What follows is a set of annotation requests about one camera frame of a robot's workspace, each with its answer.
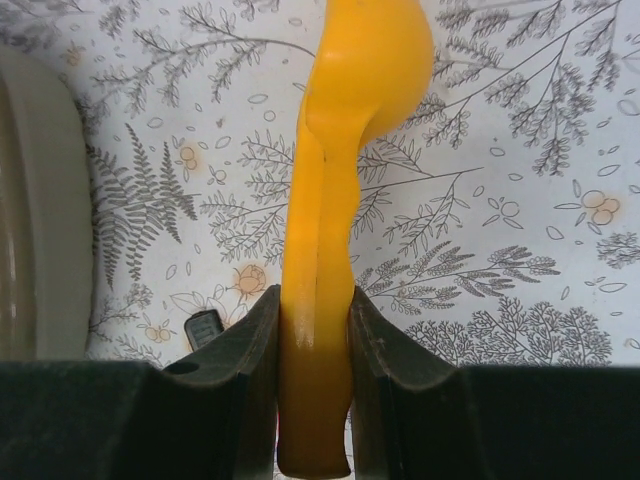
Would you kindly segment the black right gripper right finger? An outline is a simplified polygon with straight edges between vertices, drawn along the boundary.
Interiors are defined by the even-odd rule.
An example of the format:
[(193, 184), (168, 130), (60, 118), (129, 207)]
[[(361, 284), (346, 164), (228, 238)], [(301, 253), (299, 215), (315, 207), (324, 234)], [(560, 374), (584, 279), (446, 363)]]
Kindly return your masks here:
[(348, 324), (359, 479), (635, 479), (632, 367), (456, 367), (362, 291)]

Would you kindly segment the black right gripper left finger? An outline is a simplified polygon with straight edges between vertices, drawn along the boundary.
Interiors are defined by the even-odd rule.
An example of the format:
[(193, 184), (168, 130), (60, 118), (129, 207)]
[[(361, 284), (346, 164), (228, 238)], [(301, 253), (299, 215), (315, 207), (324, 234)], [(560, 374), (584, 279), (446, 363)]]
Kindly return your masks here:
[(1, 366), (5, 479), (269, 479), (278, 286), (183, 359)]

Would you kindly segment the black T-shaped plastic piece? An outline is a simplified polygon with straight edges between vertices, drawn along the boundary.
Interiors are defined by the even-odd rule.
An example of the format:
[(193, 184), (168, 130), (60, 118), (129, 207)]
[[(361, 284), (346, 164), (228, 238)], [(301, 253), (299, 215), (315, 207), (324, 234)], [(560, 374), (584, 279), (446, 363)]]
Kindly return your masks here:
[(196, 351), (224, 332), (216, 309), (197, 312), (184, 323), (184, 331), (192, 351)]

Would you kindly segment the yellow plastic litter scoop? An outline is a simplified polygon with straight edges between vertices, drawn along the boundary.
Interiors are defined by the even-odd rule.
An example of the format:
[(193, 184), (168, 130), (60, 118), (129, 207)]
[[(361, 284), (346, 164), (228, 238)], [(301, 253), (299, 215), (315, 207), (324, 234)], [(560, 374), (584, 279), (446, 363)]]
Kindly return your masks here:
[(330, 1), (297, 122), (279, 316), (277, 463), (299, 479), (350, 472), (349, 232), (357, 161), (427, 91), (434, 42), (417, 1)]

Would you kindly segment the grey litter box tray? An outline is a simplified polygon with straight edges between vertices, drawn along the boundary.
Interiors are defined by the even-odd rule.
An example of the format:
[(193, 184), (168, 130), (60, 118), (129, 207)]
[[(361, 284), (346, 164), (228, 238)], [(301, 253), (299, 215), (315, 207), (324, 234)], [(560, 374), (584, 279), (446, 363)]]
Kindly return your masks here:
[(1, 49), (1, 358), (80, 360), (92, 308), (90, 175), (72, 95)]

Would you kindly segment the floral table mat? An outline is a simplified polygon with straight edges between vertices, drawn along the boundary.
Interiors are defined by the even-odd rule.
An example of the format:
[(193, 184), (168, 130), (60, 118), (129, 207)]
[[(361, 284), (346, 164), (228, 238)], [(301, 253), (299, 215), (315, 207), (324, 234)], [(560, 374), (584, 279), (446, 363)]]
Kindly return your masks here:
[[(447, 361), (639, 362), (639, 5), (427, 1), (432, 87), (361, 153), (359, 286)], [(92, 174), (93, 359), (158, 367), (280, 279), (320, 1), (5, 1), (72, 91)]]

